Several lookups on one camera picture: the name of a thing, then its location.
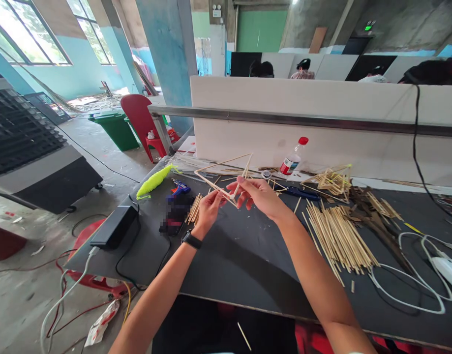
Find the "white shirt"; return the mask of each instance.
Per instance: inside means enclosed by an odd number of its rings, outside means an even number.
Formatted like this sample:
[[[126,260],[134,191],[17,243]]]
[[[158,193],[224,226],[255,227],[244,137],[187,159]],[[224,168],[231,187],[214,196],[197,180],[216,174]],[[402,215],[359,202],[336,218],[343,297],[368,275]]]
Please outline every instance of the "white shirt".
[[[388,80],[383,75],[373,75],[373,76],[365,76],[363,79],[360,79],[359,82],[375,82],[379,84],[386,84]]]

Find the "white cable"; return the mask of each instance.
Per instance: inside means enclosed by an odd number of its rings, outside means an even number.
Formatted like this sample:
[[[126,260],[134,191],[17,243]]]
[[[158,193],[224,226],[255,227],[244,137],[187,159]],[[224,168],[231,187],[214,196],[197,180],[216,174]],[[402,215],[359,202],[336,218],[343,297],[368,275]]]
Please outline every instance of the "white cable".
[[[444,314],[444,313],[446,312],[446,309],[445,309],[444,303],[442,302],[442,299],[445,299],[445,300],[448,300],[448,301],[452,301],[452,291],[450,290],[449,286],[447,285],[447,282],[445,281],[444,277],[443,277],[443,276],[441,275],[441,273],[437,270],[437,267],[435,266],[435,264],[434,264],[434,262],[433,262],[433,260],[432,260],[432,257],[431,257],[429,251],[427,250],[427,248],[426,248],[426,246],[425,246],[425,243],[428,242],[429,244],[431,244],[432,247],[434,247],[434,249],[436,250],[436,253],[437,253],[440,257],[443,257],[443,258],[448,259],[448,260],[450,260],[450,261],[452,261],[452,259],[451,259],[449,256],[447,256],[444,252],[442,252],[441,250],[439,250],[439,249],[434,245],[434,243],[432,243],[431,241],[428,240],[428,238],[432,238],[432,239],[438,241],[439,243],[443,244],[444,246],[446,246],[446,247],[448,247],[448,248],[450,248],[450,249],[452,249],[452,244],[451,244],[451,243],[444,242],[444,241],[442,241],[442,240],[440,240],[440,239],[438,239],[438,238],[436,238],[436,237],[434,237],[434,236],[431,236],[431,235],[424,235],[424,236],[422,236],[422,235],[415,234],[415,233],[404,232],[404,233],[400,233],[399,236],[398,236],[398,245],[399,245],[400,250],[403,250],[403,246],[402,246],[402,244],[401,244],[401,239],[402,239],[402,237],[403,237],[404,235],[415,235],[415,236],[421,238],[421,247],[422,247],[424,253],[427,255],[427,258],[429,259],[429,262],[431,263],[432,268],[434,269],[434,271],[436,272],[437,276],[441,279],[442,283],[444,284],[444,287],[446,288],[446,291],[447,291],[447,293],[449,294],[449,296],[448,296],[448,297],[445,297],[445,296],[442,296],[442,295],[438,294],[438,293],[437,293],[437,292],[436,292],[429,284],[427,284],[426,281],[419,275],[419,273],[418,273],[418,272],[416,271],[416,269],[413,267],[413,265],[411,264],[411,262],[409,261],[409,259],[407,259],[406,256],[405,256],[403,253],[402,253],[402,255],[403,255],[404,259],[408,262],[409,266],[410,266],[411,269],[414,271],[415,275],[419,278],[419,280],[416,279],[416,278],[414,278],[413,276],[411,276],[411,275],[409,275],[409,274],[407,274],[407,273],[405,273],[405,272],[399,270],[399,269],[393,268],[392,266],[385,265],[385,264],[381,264],[381,263],[380,263],[380,265],[383,266],[383,267],[385,267],[385,268],[391,269],[391,270],[393,270],[393,271],[397,271],[397,272],[400,273],[400,274],[406,275],[408,278],[411,278],[411,279],[414,280],[416,283],[418,283],[419,285],[421,285],[423,288],[425,288],[425,289],[427,289],[428,291],[430,291],[432,294],[434,294],[435,298],[436,298],[437,301],[439,302],[439,305],[440,305],[441,309],[440,309],[439,311],[434,311],[434,310],[425,309],[425,308],[422,308],[422,307],[419,307],[419,306],[411,305],[411,304],[409,304],[409,303],[407,303],[407,302],[398,300],[397,298],[391,296],[391,295],[390,295],[388,292],[386,292],[385,289],[383,289],[382,286],[378,283],[377,279],[375,278],[375,274],[373,273],[373,267],[370,268],[370,273],[369,273],[368,276],[370,277],[370,279],[372,280],[373,284],[374,284],[378,289],[380,289],[384,294],[386,294],[388,297],[390,297],[390,298],[393,299],[394,301],[396,301],[396,302],[398,302],[398,303],[400,303],[400,304],[403,304],[403,305],[406,305],[406,306],[409,306],[409,307],[412,307],[412,308],[421,310],[421,311],[425,311],[425,312],[429,312],[429,313],[433,313],[433,314],[437,314],[437,315],[442,315],[442,314]]]
[[[75,282],[75,284],[73,284],[73,286],[68,289],[68,291],[65,293],[64,296],[62,296],[60,298],[59,301],[57,301],[55,303],[54,306],[52,306],[52,308],[49,310],[49,312],[47,313],[47,315],[44,318],[44,321],[42,322],[42,327],[40,328],[40,351],[42,354],[47,354],[44,348],[44,335],[45,335],[45,325],[47,324],[47,320],[49,319],[50,314],[52,313],[52,311],[57,307],[58,304],[60,304],[69,293],[71,293],[71,291],[78,285],[78,283],[80,283],[82,281],[82,279],[85,277],[85,275],[88,272],[88,265],[90,264],[90,260],[91,258],[98,252],[99,248],[98,247],[93,247],[90,251],[90,254],[88,255],[87,258],[87,262],[85,263],[85,270],[83,271],[82,275],[80,276],[80,278]]]
[[[63,280],[65,279],[65,275],[67,274],[67,272],[68,272],[68,269],[66,271],[64,271],[62,276],[60,277],[60,297],[61,298],[63,297]],[[65,305],[64,305],[64,302],[62,301],[60,303],[60,316],[57,318],[56,322],[52,326],[52,329],[49,333],[49,348],[47,350],[48,353],[50,353],[50,350],[52,349],[52,340],[53,340],[54,332],[55,332],[55,329],[57,328],[57,326],[59,325],[59,322],[62,319],[64,312],[65,312]]]

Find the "yellow-green toy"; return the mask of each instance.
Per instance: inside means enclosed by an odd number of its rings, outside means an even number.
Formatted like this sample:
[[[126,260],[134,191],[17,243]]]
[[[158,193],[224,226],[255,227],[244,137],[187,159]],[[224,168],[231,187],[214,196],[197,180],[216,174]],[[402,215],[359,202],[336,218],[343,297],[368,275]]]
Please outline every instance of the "yellow-green toy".
[[[137,191],[137,200],[143,199],[143,198],[150,198],[150,195],[145,195],[151,191],[153,191],[155,188],[157,188],[162,181],[165,179],[165,177],[168,175],[171,169],[174,169],[178,173],[180,173],[175,166],[168,165],[167,167],[164,167],[160,171],[154,173],[148,180],[146,180],[141,188]]]

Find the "workbench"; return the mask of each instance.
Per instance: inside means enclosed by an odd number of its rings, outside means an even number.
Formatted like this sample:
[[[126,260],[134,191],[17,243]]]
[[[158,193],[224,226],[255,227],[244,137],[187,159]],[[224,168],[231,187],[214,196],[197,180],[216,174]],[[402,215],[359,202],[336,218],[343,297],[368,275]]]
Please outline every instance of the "workbench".
[[[146,176],[166,165],[166,159]],[[186,183],[191,188],[191,196],[206,195],[206,183],[170,174],[163,183],[151,192],[150,199],[142,199],[140,205],[141,229],[134,247],[119,265],[123,274],[148,285],[155,277],[159,265],[168,252],[178,248],[181,236],[192,228],[184,225],[177,237],[171,238],[171,246],[158,228],[165,219],[166,197],[175,186],[171,178]],[[227,182],[219,182],[225,187]],[[297,182],[283,181],[285,186]],[[139,184],[131,196],[135,199]],[[394,190],[374,190],[375,196],[386,199],[409,224],[424,233],[452,243],[452,224],[424,192],[401,192]],[[298,199],[281,194],[280,198],[293,210]],[[126,198],[122,205],[132,205]],[[335,206],[325,203],[326,207]],[[301,212],[306,202],[302,201],[296,215],[303,221]],[[403,231],[410,232],[399,222]],[[120,279],[115,264],[129,246],[137,232],[134,222],[120,247],[114,251],[99,251],[91,260],[89,274]],[[401,269],[377,236],[369,229],[359,228],[359,233],[380,263]],[[443,284],[430,267],[420,245],[420,238],[404,238],[403,249],[413,266],[425,281],[438,293],[445,295]],[[450,257],[452,250],[437,244]],[[65,265],[66,268],[83,271],[91,247],[85,243]],[[406,341],[422,346],[432,346],[452,350],[452,302],[445,301],[446,314],[434,315],[400,305],[375,288],[367,275],[342,272],[345,291],[355,315],[365,332],[377,336]],[[437,300],[422,291],[417,284],[402,275],[377,268],[375,275],[379,283],[394,297],[425,308],[437,310]],[[351,293],[351,282],[355,281],[355,293]],[[295,273],[290,255],[277,226],[255,206],[250,212],[235,209],[226,204],[220,209],[217,221],[205,238],[203,247],[197,252],[181,287],[181,293],[203,299],[219,301],[236,306],[256,309],[273,314],[316,322],[309,302],[304,295]]]

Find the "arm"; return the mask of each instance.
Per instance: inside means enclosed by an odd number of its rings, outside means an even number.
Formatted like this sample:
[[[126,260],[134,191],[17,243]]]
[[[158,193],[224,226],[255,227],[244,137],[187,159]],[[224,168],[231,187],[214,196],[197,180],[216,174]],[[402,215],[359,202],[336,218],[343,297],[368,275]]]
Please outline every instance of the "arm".
[[[322,324],[335,353],[375,353],[357,322],[349,299],[324,258],[293,212],[275,195],[265,180],[244,180],[238,207],[257,208],[273,220],[285,240],[296,274],[311,307]],[[237,182],[227,186],[234,189]]]
[[[217,191],[205,196],[200,203],[198,222],[191,234],[203,240],[216,221],[219,207],[224,203],[226,201],[223,200],[222,193]],[[196,249],[187,243],[183,243],[176,250],[137,302],[109,354],[144,354],[147,351],[177,298],[195,254]]]

